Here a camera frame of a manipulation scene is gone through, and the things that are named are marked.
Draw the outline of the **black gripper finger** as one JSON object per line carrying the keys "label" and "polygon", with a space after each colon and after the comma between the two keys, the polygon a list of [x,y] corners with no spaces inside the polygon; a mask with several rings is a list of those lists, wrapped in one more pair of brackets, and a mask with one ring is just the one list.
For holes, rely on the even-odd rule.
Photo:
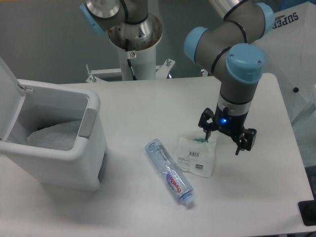
{"label": "black gripper finger", "polygon": [[214,116],[214,112],[210,108],[206,108],[200,116],[198,126],[203,129],[205,140],[208,140],[211,133],[215,130],[213,123]]}
{"label": "black gripper finger", "polygon": [[244,128],[242,133],[240,133],[233,139],[233,141],[237,145],[235,155],[237,156],[240,151],[244,151],[244,150],[250,151],[255,143],[256,135],[257,135],[256,129]]}

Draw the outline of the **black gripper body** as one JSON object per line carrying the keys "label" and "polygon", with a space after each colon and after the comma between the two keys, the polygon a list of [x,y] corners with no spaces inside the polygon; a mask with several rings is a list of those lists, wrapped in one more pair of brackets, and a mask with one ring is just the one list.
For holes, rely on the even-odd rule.
{"label": "black gripper body", "polygon": [[232,140],[236,142],[243,133],[247,114],[248,113],[245,113],[240,116],[224,115],[223,111],[217,106],[215,111],[215,125],[221,133],[231,137]]}

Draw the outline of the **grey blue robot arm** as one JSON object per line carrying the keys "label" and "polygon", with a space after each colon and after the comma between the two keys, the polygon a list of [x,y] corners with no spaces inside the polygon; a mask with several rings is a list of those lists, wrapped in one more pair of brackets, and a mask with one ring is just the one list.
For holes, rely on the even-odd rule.
{"label": "grey blue robot arm", "polygon": [[[214,30],[196,27],[184,41],[186,56],[221,83],[216,110],[205,109],[198,125],[206,138],[219,131],[237,151],[249,151],[257,131],[244,123],[265,66],[264,52],[253,43],[272,29],[275,15],[268,5],[249,0],[211,4],[223,24]],[[107,33],[118,49],[123,80],[156,78],[156,58],[145,53],[155,49],[162,26],[146,0],[87,0],[79,8],[92,30]]]}

